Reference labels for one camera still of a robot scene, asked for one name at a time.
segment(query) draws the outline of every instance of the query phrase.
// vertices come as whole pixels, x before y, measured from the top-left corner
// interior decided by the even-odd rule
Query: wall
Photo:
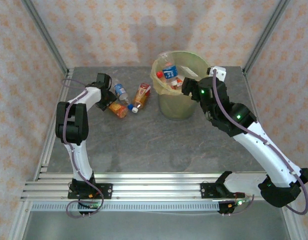
[[[212,65],[243,66],[279,0],[33,0],[65,60],[150,66],[188,50]]]
[[[19,0],[0,0],[0,240],[34,177],[62,73]]]
[[[308,168],[308,0],[289,3],[248,79],[268,135]],[[297,206],[304,209],[303,197]],[[301,220],[308,236],[308,214]]]

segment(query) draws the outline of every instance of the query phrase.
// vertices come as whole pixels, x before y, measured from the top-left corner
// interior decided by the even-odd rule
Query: water bottle
[[[166,83],[170,85],[172,88],[177,87],[177,75],[178,71],[173,59],[173,56],[170,52],[166,51],[158,56],[158,61],[160,64],[160,67],[163,70],[163,74],[166,79]]]
[[[128,99],[128,93],[123,88],[123,85],[119,82],[118,79],[112,78],[112,88],[115,91],[117,98],[123,105],[129,105],[130,101]]]

